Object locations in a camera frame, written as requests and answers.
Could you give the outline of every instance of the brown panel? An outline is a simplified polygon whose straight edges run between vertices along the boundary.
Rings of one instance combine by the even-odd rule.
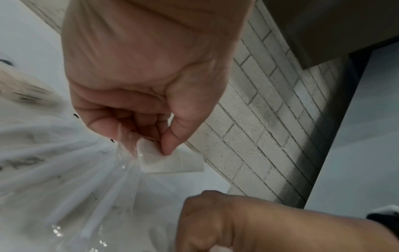
[[[399,35],[399,0],[263,0],[303,68]]]

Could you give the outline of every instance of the gray surface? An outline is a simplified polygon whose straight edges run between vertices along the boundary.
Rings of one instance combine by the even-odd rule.
[[[399,204],[399,43],[374,51],[306,209],[363,218]]]

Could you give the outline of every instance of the brick floor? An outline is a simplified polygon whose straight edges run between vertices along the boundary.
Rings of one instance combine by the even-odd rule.
[[[69,0],[21,1],[60,31]],[[230,181],[230,194],[301,208],[349,104],[347,59],[302,70],[259,0],[234,60],[225,94],[188,145]]]

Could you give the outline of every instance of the black sleeve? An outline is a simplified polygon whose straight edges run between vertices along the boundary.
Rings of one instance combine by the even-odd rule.
[[[367,215],[367,219],[384,225],[389,230],[391,230],[399,239],[399,215],[372,213]]]

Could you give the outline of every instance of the person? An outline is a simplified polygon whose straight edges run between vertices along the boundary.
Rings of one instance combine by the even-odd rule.
[[[62,46],[74,108],[105,137],[122,124],[170,155],[222,96],[254,1],[71,0]],[[399,251],[398,217],[369,219],[206,191],[186,200],[176,251]]]

